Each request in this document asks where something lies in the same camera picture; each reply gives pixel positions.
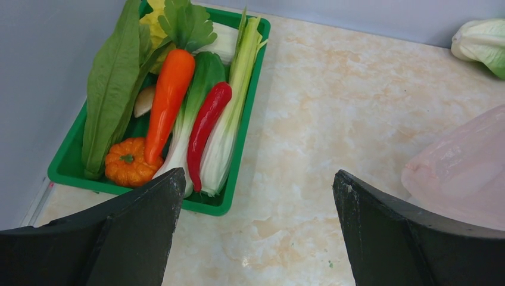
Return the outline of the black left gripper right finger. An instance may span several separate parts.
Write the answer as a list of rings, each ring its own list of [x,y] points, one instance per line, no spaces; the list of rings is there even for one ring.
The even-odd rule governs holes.
[[[333,196],[357,285],[503,285],[504,232],[429,212],[340,170]]]

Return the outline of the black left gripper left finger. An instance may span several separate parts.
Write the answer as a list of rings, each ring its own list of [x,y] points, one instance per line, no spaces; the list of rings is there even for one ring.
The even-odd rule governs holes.
[[[161,285],[186,187],[176,168],[40,226],[1,232],[2,285]]]

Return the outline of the pink plastic bin liner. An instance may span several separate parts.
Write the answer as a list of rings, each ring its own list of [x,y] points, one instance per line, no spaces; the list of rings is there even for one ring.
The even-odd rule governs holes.
[[[504,105],[426,147],[405,165],[401,182],[430,212],[504,230]]]

